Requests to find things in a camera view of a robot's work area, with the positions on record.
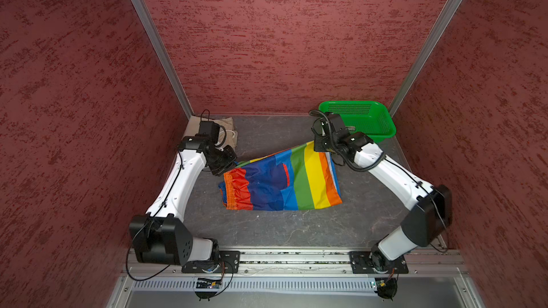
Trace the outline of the multicolour shorts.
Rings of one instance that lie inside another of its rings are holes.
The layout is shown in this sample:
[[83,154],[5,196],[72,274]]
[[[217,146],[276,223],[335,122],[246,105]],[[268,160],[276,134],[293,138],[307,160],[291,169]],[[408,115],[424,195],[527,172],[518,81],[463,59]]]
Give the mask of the multicolour shorts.
[[341,204],[331,154],[314,142],[241,162],[219,184],[228,210],[321,210]]

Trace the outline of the beige shorts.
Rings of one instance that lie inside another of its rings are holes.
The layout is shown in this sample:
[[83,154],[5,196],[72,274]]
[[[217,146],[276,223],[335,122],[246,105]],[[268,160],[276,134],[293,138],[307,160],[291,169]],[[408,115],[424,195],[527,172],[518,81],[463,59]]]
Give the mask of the beige shorts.
[[[185,129],[184,136],[194,136],[195,134],[197,134],[199,130],[199,124],[201,121],[206,121],[206,118],[191,116],[187,124],[187,127]],[[224,148],[227,145],[230,145],[233,149],[236,149],[237,141],[238,141],[238,132],[235,128],[233,118],[229,117],[229,118],[222,118],[218,120],[213,119],[213,122],[225,128],[225,131],[221,129],[218,137],[218,142],[225,140],[221,147]]]

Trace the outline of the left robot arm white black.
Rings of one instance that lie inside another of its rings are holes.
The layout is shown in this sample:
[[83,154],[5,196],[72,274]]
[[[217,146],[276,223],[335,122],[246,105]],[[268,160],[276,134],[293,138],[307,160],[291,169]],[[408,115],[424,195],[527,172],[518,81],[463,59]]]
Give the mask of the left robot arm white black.
[[145,214],[132,218],[130,250],[144,264],[185,267],[188,263],[215,272],[222,264],[218,242],[194,237],[184,225],[185,212],[199,175],[206,168],[222,175],[235,166],[231,146],[217,146],[204,135],[185,137],[160,194]]

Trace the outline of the green plastic basket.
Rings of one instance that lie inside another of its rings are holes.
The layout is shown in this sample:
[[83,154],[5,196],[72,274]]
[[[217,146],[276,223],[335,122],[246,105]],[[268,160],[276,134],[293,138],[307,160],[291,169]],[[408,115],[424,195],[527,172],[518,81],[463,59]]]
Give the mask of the green plastic basket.
[[377,101],[324,101],[319,110],[339,114],[346,126],[355,126],[376,143],[392,138],[397,133],[388,109]]

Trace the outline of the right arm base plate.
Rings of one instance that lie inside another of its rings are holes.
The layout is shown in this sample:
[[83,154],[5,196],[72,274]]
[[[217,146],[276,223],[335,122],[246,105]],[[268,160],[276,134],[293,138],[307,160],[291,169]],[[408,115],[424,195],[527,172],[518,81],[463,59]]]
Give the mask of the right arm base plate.
[[380,251],[352,251],[349,252],[349,258],[353,274],[406,275],[409,273],[407,262],[403,255],[395,260],[389,260]]

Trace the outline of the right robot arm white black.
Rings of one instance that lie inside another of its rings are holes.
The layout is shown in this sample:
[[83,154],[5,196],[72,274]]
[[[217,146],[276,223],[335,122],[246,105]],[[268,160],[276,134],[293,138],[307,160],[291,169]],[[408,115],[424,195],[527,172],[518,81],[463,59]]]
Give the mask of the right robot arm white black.
[[392,272],[403,255],[425,248],[446,231],[452,221],[452,193],[444,186],[433,186],[405,169],[362,132],[352,132],[340,115],[312,110],[316,120],[311,127],[315,150],[335,153],[343,164],[358,173],[377,178],[409,210],[400,226],[377,242],[366,265],[372,272]]

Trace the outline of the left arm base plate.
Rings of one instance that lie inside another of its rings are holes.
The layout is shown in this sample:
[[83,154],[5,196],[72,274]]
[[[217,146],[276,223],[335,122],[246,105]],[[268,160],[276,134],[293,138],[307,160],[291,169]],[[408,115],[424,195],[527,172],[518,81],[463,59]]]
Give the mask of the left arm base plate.
[[182,273],[222,275],[237,273],[241,253],[239,251],[214,251],[208,260],[187,262],[181,268]]

